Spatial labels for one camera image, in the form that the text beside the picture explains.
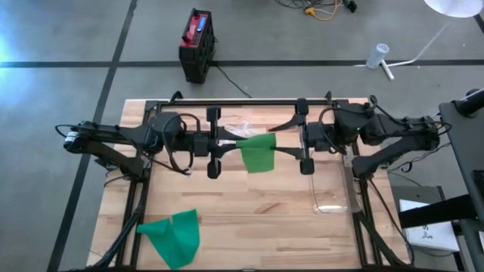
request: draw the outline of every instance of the green cloth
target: green cloth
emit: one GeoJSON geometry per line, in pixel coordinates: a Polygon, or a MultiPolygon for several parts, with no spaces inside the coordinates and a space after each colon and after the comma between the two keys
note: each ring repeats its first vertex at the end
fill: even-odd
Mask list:
{"type": "Polygon", "coordinates": [[[170,269],[190,264],[200,245],[197,210],[180,212],[169,218],[141,224],[137,233],[146,234],[170,269]]]}
{"type": "Polygon", "coordinates": [[[261,134],[236,141],[242,160],[249,173],[267,172],[274,169],[275,133],[261,134]]]}

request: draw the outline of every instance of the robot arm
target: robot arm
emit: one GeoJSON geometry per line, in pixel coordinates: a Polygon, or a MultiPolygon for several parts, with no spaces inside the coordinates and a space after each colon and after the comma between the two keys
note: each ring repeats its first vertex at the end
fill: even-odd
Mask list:
{"type": "Polygon", "coordinates": [[[301,142],[304,156],[301,158],[300,170],[303,175],[314,173],[314,162],[307,154],[309,148],[316,152],[346,154],[346,146],[354,144],[358,136],[364,144],[379,145],[388,138],[401,138],[394,144],[376,152],[371,156],[358,156],[352,161],[353,172],[357,178],[367,178],[377,167],[384,163],[391,163],[403,154],[415,150],[434,150],[439,146],[439,128],[429,116],[420,118],[396,119],[384,111],[377,104],[374,96],[370,103],[330,103],[331,107],[323,110],[318,122],[307,122],[308,114],[306,100],[301,98],[296,103],[296,113],[287,123],[273,128],[271,131],[280,131],[293,126],[301,129],[301,142]],[[324,114],[334,111],[334,124],[322,122],[324,114]]]}
{"type": "Polygon", "coordinates": [[[64,148],[71,153],[87,153],[98,157],[97,162],[104,167],[118,166],[124,175],[132,178],[145,177],[146,162],[141,156],[127,157],[104,143],[132,145],[139,155],[150,158],[152,155],[166,149],[172,166],[163,166],[188,174],[193,163],[193,157],[210,156],[207,165],[209,178],[220,175],[222,164],[220,158],[229,150],[236,149],[234,144],[219,146],[221,139],[242,140],[244,138],[218,127],[221,110],[219,107],[206,109],[207,121],[210,123],[209,131],[200,129],[200,120],[191,114],[164,112],[150,119],[148,124],[136,128],[123,128],[118,125],[99,125],[93,122],[80,122],[71,126],[71,131],[65,138],[64,148]],[[197,122],[195,131],[187,130],[186,123],[181,116],[190,116],[197,122]],[[172,157],[176,151],[190,153],[191,162],[186,169],[180,169],[172,157]]]}

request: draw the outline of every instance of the gray floor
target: gray floor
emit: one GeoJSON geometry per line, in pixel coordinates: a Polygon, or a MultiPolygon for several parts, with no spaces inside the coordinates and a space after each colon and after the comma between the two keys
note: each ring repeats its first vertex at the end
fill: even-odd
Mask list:
{"type": "MultiPolygon", "coordinates": [[[[0,2],[0,61],[110,60],[129,0],[0,2]]],[[[358,1],[319,22],[269,0],[140,0],[121,60],[177,60],[192,7],[213,12],[218,60],[361,60],[378,42],[389,59],[408,59],[446,22],[447,31],[423,56],[429,60],[484,59],[484,34],[474,19],[450,19],[421,0],[358,1]]],[[[396,116],[433,114],[438,104],[482,87],[484,66],[408,66],[381,71],[349,66],[226,67],[254,97],[367,97],[396,116]]],[[[107,68],[0,68],[0,259],[4,270],[44,271],[54,245],[80,156],[66,153],[58,123],[91,119],[107,68]]],[[[243,97],[223,75],[209,71],[204,85],[185,82],[180,68],[118,69],[103,123],[119,121],[125,99],[243,97]]],[[[407,155],[404,159],[417,156],[407,155]]],[[[452,151],[444,149],[407,174],[441,185],[447,197],[466,192],[452,151]]],[[[91,163],[61,267],[82,267],[95,226],[104,171],[91,163]]],[[[408,185],[391,176],[394,185],[408,185]]],[[[421,267],[452,269],[417,255],[421,267]]]]}

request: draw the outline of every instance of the wooden table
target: wooden table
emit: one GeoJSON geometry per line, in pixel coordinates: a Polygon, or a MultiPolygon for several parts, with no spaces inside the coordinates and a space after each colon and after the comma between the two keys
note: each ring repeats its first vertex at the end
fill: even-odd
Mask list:
{"type": "MultiPolygon", "coordinates": [[[[350,99],[363,103],[366,99],[350,99]]],[[[140,125],[145,100],[127,100],[120,125],[140,125]]],[[[308,121],[315,121],[324,106],[310,106],[308,121]]],[[[209,129],[205,107],[164,107],[179,113],[192,113],[209,129]]],[[[221,125],[237,126],[248,121],[255,132],[267,132],[286,122],[294,113],[293,106],[222,107],[221,125]]],[[[194,122],[184,118],[188,128],[194,122]]],[[[324,116],[331,123],[331,112],[324,116]]],[[[296,129],[277,133],[277,145],[298,147],[296,129]]],[[[131,147],[115,149],[134,156],[131,147]]],[[[377,147],[359,143],[360,153],[369,155],[377,147]]],[[[222,173],[217,180],[206,176],[207,158],[196,158],[190,177],[154,165],[144,222],[158,221],[176,212],[197,209],[200,223],[200,247],[194,261],[184,269],[332,269],[361,267],[353,230],[352,216],[347,212],[315,212],[315,199],[320,206],[346,206],[341,156],[313,153],[315,159],[314,194],[310,176],[299,173],[299,163],[284,153],[275,154],[275,170],[248,174],[240,151],[222,158],[222,173]]],[[[179,165],[186,165],[186,155],[176,154],[179,165]]],[[[156,157],[168,162],[163,151],[156,157]]],[[[109,178],[120,173],[112,173],[109,178]]],[[[383,194],[393,217],[398,220],[386,172],[378,170],[374,183],[383,194]]],[[[123,222],[129,182],[119,180],[105,190],[99,210],[88,264],[94,264],[119,234],[123,222]]],[[[402,260],[408,260],[403,239],[392,226],[385,209],[372,189],[368,189],[376,229],[389,247],[402,260]]],[[[368,235],[366,252],[371,248],[368,235]]],[[[129,262],[132,236],[127,242],[125,262],[129,262]]],[[[141,239],[138,269],[168,269],[147,237],[141,239]]]]}

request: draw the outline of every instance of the red battery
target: red battery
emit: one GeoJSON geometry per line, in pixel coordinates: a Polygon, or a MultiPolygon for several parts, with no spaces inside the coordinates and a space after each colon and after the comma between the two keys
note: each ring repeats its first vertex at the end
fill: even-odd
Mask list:
{"type": "Polygon", "coordinates": [[[205,82],[214,53],[212,13],[193,8],[178,48],[178,57],[188,82],[205,82]]]}

